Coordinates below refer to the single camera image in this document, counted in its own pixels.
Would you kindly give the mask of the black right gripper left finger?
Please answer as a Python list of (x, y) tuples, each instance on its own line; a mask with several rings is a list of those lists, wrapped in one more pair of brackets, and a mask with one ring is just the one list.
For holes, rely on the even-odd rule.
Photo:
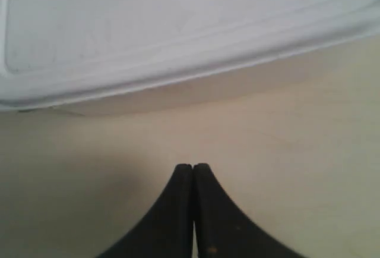
[(144, 217), (100, 257), (191, 257), (192, 166), (176, 165), (161, 195)]

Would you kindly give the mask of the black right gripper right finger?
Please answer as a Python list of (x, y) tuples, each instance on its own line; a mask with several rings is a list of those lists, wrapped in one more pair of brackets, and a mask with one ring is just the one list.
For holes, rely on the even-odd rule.
[(254, 224), (227, 195), (209, 165), (194, 166), (199, 257), (292, 257), (293, 250)]

